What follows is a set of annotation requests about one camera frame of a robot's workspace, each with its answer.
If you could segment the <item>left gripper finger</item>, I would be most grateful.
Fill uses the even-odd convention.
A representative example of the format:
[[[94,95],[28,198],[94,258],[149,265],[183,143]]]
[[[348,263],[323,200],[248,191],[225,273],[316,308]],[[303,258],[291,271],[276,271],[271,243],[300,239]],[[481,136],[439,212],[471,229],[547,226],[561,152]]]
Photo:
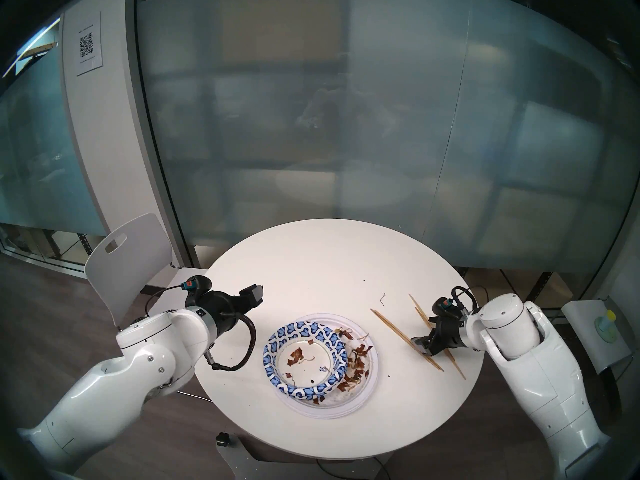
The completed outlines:
[[[242,309],[255,309],[263,302],[264,287],[254,284],[240,290],[239,297],[242,299]]]

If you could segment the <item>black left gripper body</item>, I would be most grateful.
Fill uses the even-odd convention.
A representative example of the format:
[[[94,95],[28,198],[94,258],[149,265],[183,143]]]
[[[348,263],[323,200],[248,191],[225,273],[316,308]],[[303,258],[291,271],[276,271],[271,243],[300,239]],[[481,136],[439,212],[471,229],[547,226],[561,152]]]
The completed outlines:
[[[203,294],[202,308],[213,319],[217,334],[230,331],[239,321],[238,314],[246,315],[249,311],[242,296],[230,296],[213,290]]]

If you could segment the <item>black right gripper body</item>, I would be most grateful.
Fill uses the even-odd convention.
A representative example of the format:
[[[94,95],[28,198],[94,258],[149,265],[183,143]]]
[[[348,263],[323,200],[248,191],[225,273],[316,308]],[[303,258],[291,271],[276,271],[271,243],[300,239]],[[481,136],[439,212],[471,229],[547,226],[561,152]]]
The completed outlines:
[[[426,354],[434,357],[445,350],[470,348],[467,336],[469,312],[434,312],[429,322],[434,324],[428,336]]]

